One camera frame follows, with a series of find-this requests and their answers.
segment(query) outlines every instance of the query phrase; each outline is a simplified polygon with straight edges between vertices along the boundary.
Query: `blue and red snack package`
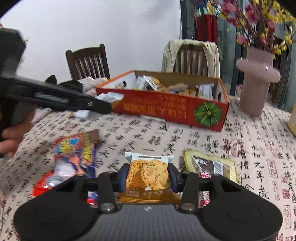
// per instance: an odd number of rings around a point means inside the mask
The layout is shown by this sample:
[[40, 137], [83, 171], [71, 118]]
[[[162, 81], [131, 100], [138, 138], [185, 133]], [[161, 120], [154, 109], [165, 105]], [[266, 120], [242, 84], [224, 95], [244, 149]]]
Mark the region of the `blue and red snack package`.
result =
[[[36, 184], [33, 195], [38, 196], [76, 174], [85, 174], [88, 178], [96, 177], [94, 160], [98, 142], [98, 130], [56, 140], [55, 167]], [[89, 192], [88, 203], [96, 203], [97, 199], [97, 192]]]

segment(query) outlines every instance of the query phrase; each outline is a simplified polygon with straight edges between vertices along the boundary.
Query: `pink vase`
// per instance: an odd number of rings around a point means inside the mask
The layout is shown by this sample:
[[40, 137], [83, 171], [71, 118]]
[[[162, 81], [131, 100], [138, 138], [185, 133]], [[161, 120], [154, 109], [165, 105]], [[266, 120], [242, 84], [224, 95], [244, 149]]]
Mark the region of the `pink vase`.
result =
[[247, 58], [237, 60], [237, 68], [244, 72], [244, 83], [239, 100], [240, 109], [252, 116], [260, 117], [270, 83], [278, 83], [281, 74], [273, 68], [274, 55], [248, 47]]

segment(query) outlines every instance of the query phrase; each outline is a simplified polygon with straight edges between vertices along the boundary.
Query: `calligraphy tablecloth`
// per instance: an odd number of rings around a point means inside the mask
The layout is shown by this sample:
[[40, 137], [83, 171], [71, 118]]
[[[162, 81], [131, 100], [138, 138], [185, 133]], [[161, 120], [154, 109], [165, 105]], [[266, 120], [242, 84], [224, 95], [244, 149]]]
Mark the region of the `calligraphy tablecloth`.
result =
[[[296, 138], [287, 127], [289, 113], [265, 106], [261, 118], [253, 119], [231, 98], [221, 132], [137, 116], [110, 114], [97, 121], [69, 119], [69, 112], [53, 112], [26, 134], [17, 154], [0, 169], [0, 240], [19, 240], [13, 227], [16, 209], [32, 199], [34, 184], [53, 166], [53, 145], [60, 136], [100, 130], [102, 143], [95, 167], [97, 174], [118, 170], [126, 162], [124, 152], [175, 156], [173, 163], [185, 169], [183, 150], [230, 158], [236, 162], [239, 184], [274, 203], [283, 214], [277, 241], [296, 237]], [[229, 148], [229, 142], [243, 149]]]

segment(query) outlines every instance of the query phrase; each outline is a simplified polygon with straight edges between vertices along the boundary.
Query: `human hand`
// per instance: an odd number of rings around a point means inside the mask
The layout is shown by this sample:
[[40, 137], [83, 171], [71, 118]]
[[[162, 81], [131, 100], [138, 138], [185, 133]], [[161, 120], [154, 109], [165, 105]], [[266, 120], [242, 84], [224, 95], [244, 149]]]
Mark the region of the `human hand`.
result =
[[34, 118], [34, 114], [35, 111], [30, 112], [23, 123], [8, 127], [2, 131], [2, 138], [5, 140], [0, 142], [0, 153], [4, 153], [5, 157], [11, 158], [14, 156], [19, 144], [23, 140], [24, 134], [32, 127], [31, 121]]

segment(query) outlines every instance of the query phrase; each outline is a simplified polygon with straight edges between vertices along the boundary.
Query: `yellow container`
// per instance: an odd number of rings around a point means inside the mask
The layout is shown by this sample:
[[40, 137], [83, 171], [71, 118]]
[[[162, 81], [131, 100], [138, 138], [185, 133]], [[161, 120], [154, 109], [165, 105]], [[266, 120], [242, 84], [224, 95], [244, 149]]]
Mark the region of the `yellow container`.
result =
[[290, 131], [296, 136], [296, 102], [294, 103], [294, 107], [287, 125]]

